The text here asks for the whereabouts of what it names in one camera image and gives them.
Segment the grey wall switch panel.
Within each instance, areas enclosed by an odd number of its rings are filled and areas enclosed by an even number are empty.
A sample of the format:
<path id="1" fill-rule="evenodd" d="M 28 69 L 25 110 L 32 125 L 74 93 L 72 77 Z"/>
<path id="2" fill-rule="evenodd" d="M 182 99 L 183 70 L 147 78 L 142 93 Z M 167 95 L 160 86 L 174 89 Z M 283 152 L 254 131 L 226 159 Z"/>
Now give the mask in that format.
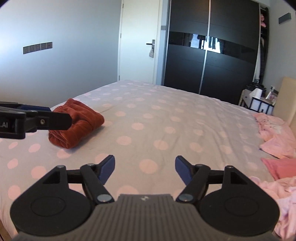
<path id="1" fill-rule="evenodd" d="M 23 47 L 23 54 L 28 54 L 36 51 L 52 49 L 53 42 L 39 43 Z"/>

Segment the picture frame on nightstand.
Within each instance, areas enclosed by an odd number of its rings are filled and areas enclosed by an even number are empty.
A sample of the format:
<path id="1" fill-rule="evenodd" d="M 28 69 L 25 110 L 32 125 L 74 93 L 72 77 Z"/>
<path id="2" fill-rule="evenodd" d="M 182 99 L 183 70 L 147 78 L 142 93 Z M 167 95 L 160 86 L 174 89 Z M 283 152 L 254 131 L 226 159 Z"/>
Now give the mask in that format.
<path id="1" fill-rule="evenodd" d="M 272 103 L 275 103 L 277 100 L 277 97 L 278 95 L 274 91 L 270 91 L 265 99 Z"/>

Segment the white bedside table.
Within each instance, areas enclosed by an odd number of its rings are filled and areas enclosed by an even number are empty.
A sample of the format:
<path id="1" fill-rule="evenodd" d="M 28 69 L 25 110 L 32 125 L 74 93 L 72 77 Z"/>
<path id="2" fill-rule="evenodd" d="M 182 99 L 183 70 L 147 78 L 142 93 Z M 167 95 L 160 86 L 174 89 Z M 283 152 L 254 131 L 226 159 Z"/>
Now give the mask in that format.
<path id="1" fill-rule="evenodd" d="M 256 111 L 257 113 L 272 115 L 276 102 L 272 103 L 265 99 L 270 91 L 274 91 L 278 95 L 278 91 L 274 87 L 271 87 L 267 91 L 262 84 L 252 82 L 242 91 L 239 106 Z"/>

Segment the rust brown fleece garment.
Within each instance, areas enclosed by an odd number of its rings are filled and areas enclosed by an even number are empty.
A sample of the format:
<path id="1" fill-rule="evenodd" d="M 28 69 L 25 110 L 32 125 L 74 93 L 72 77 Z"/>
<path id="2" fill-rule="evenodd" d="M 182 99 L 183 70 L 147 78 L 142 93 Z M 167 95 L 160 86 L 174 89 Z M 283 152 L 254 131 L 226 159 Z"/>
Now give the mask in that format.
<path id="1" fill-rule="evenodd" d="M 104 124 L 104 117 L 86 104 L 68 99 L 65 104 L 54 109 L 55 113 L 67 113 L 72 125 L 65 131 L 49 131 L 48 139 L 56 146 L 71 149 L 76 147 L 90 133 Z"/>

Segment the black sliding wardrobe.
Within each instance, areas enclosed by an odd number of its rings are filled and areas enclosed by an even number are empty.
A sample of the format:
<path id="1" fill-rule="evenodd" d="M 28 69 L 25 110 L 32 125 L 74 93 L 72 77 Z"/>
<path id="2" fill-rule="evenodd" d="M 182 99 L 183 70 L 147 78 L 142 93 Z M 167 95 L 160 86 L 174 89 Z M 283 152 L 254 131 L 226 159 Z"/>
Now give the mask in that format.
<path id="1" fill-rule="evenodd" d="M 238 104 L 255 78 L 256 1 L 171 1 L 164 85 Z"/>

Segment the white door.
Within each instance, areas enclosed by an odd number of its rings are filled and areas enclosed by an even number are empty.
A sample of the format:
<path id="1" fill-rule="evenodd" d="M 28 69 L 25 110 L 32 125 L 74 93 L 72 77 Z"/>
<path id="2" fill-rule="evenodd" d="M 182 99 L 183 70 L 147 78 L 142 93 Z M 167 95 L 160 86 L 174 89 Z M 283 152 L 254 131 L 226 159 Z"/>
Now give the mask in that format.
<path id="1" fill-rule="evenodd" d="M 153 84 L 162 1 L 122 1 L 118 79 Z"/>

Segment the cream padded headboard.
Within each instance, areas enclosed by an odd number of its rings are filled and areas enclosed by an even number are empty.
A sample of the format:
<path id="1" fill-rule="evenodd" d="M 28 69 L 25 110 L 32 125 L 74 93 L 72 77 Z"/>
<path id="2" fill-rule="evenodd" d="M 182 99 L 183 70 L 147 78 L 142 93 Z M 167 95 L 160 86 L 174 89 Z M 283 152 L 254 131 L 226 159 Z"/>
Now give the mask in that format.
<path id="1" fill-rule="evenodd" d="M 284 120 L 295 136 L 296 80 L 284 77 L 273 109 L 273 115 Z"/>

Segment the dark pink folded cloth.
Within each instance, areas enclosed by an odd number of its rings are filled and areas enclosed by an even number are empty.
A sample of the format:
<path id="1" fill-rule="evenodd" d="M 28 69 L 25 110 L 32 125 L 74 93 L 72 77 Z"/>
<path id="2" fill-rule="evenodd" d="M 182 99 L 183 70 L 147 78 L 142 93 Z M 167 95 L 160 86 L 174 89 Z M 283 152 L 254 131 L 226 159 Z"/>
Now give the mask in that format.
<path id="1" fill-rule="evenodd" d="M 261 158 L 274 180 L 296 176 L 295 159 L 266 159 Z"/>

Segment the dark wall box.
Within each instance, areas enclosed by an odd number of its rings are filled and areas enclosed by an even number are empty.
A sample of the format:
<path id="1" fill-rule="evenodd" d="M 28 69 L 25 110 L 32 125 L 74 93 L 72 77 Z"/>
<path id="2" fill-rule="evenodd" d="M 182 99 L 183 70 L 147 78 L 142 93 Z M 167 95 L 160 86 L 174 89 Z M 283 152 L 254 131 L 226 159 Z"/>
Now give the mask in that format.
<path id="1" fill-rule="evenodd" d="M 285 23 L 286 21 L 289 21 L 292 19 L 292 15 L 291 13 L 286 13 L 284 15 L 282 15 L 281 17 L 278 18 L 278 23 L 279 24 L 283 24 Z"/>

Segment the light pink clothes pile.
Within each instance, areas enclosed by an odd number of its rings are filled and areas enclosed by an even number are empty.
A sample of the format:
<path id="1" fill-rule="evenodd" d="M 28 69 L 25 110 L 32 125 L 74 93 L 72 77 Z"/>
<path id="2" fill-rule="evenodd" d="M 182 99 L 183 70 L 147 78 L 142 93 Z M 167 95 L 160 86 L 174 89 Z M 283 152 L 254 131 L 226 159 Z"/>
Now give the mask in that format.
<path id="1" fill-rule="evenodd" d="M 250 177 L 262 190 L 271 196 L 280 208 L 280 217 L 274 233 L 281 240 L 295 240 L 295 177 L 272 182 Z"/>

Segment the polka dot duvet cover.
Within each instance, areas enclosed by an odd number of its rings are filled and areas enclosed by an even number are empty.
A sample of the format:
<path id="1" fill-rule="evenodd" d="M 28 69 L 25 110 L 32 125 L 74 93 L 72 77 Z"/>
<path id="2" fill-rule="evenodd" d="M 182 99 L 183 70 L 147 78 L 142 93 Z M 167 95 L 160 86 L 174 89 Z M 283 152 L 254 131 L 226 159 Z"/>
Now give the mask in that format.
<path id="1" fill-rule="evenodd" d="M 53 145 L 47 131 L 23 140 L 1 139 L 1 221 L 16 235 L 12 202 L 57 165 L 78 169 L 115 157 L 106 183 L 120 194 L 176 197 L 184 183 L 175 158 L 214 170 L 227 165 L 263 181 L 273 178 L 261 159 L 263 143 L 253 112 L 214 98 L 136 81 L 119 81 L 76 97 L 103 115 L 104 124 L 73 149 Z"/>

